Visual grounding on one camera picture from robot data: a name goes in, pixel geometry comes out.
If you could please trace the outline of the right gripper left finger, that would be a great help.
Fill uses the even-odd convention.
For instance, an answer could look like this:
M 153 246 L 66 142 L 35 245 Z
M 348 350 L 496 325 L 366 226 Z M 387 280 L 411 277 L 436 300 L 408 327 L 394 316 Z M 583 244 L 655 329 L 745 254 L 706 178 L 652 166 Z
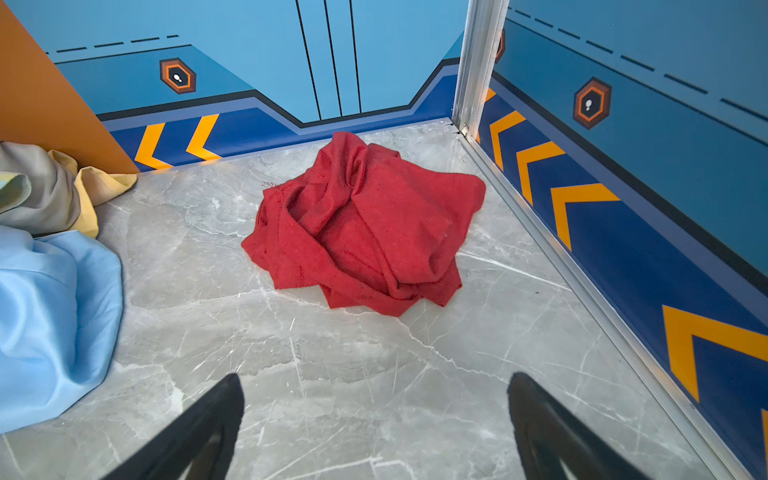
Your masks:
M 108 479 L 224 479 L 244 415 L 240 378 L 230 373 Z

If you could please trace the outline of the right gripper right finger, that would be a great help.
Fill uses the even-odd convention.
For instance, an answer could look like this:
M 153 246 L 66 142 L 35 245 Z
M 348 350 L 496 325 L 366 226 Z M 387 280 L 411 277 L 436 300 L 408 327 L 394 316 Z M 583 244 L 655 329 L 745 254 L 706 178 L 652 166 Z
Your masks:
M 645 479 L 528 374 L 512 375 L 509 414 L 527 479 Z

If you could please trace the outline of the dark red cloth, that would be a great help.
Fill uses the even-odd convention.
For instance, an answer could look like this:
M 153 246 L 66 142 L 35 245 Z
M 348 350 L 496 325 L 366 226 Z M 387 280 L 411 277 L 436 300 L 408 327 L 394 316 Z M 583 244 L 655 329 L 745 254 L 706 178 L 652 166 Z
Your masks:
M 331 308 L 399 317 L 461 288 L 456 255 L 485 193 L 476 176 L 337 132 L 302 175 L 264 191 L 242 247 L 277 289 L 319 286 Z

